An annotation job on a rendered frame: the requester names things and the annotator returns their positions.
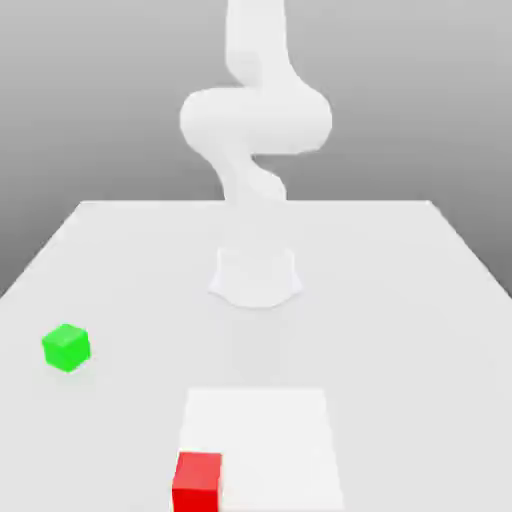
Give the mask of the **small red cube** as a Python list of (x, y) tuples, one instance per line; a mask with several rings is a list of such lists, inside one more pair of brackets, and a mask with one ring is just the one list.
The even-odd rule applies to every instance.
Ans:
[(222, 455), (181, 451), (172, 480), (172, 512), (219, 512)]

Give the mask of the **small green cube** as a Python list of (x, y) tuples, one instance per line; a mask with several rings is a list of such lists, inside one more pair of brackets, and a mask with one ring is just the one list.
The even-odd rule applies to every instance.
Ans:
[(72, 372), (91, 357), (88, 332), (61, 324), (42, 338), (45, 361), (64, 372)]

